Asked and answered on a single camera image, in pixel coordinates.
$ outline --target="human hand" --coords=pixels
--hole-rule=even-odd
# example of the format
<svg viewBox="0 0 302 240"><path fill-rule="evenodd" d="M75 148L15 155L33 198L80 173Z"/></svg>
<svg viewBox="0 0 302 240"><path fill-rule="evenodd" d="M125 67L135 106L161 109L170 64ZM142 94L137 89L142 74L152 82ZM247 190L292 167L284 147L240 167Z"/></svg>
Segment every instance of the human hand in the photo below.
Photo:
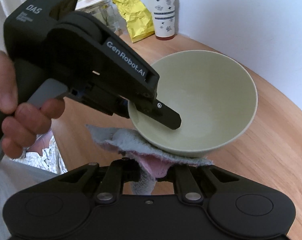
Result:
<svg viewBox="0 0 302 240"><path fill-rule="evenodd" d="M21 156L23 147L33 145L37 134L47 133L51 119L59 118L65 109L63 100L49 99L37 109L29 103L17 105L17 85L14 64L0 51L0 111L8 116L2 123L5 135L2 141L3 152L11 157Z"/></svg>

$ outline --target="wall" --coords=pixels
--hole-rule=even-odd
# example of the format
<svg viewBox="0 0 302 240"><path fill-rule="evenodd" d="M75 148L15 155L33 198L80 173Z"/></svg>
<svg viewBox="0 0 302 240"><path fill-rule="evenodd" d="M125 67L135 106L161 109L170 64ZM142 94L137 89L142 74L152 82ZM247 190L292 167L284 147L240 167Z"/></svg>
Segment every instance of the wall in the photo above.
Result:
<svg viewBox="0 0 302 240"><path fill-rule="evenodd" d="M302 109L302 0L179 0L179 33L246 65Z"/></svg>

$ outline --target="travel mug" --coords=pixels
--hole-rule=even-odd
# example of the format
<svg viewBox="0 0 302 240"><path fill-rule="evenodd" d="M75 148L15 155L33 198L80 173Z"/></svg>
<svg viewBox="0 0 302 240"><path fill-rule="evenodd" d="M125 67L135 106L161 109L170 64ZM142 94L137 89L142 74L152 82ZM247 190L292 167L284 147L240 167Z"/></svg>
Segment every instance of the travel mug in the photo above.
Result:
<svg viewBox="0 0 302 240"><path fill-rule="evenodd" d="M153 18L155 36L167 41L174 38L175 0L148 0Z"/></svg>

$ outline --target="cup lid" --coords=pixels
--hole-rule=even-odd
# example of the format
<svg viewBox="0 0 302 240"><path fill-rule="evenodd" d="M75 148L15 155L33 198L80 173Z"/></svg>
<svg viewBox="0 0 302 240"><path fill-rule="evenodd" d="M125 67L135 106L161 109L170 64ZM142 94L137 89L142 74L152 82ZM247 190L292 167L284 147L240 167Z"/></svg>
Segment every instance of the cup lid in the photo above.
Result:
<svg viewBox="0 0 302 240"><path fill-rule="evenodd" d="M89 7L91 5L97 4L105 0L82 0L76 4L75 10L83 9L85 7Z"/></svg>

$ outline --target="wooden tabletop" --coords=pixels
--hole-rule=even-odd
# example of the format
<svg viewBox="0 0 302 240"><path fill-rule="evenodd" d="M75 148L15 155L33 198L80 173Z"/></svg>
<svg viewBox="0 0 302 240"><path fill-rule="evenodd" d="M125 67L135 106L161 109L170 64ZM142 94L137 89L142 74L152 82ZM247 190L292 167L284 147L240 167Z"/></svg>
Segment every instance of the wooden tabletop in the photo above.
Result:
<svg viewBox="0 0 302 240"><path fill-rule="evenodd" d="M136 44L127 36L122 38L150 64L179 51L215 51L180 35L170 41L159 41L152 36ZM288 195L296 206L296 220L288 236L292 240L302 240L302 111L263 78L248 72L258 90L256 117L244 135L208 158L223 169ZM53 132L66 167L71 170L89 162L105 166L118 159L118 154L97 147L84 125L132 128L131 121L106 116L70 99L65 101L65 113L53 121ZM154 190L154 194L170 193L172 186L163 182Z"/></svg>

